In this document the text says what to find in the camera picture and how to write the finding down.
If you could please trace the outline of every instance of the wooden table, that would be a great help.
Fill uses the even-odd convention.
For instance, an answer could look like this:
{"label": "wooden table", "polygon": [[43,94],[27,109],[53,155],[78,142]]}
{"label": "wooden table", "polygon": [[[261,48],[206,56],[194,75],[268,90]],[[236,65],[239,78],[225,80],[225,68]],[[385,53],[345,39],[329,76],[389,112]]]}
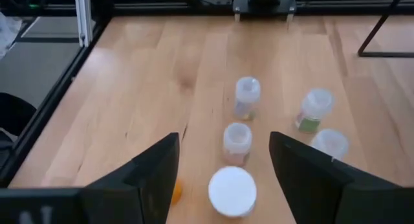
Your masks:
{"label": "wooden table", "polygon": [[[236,121],[235,83],[255,76],[262,97],[245,169],[257,203],[244,219],[216,213],[208,199],[222,160],[223,131]],[[112,20],[67,91],[11,187],[83,186],[121,166],[172,131],[180,133],[182,199],[168,223],[294,223],[268,153],[271,131],[309,143],[294,127],[305,94],[332,91],[321,128],[349,138],[344,161],[367,170],[330,38],[280,21],[231,17],[132,17]]]}

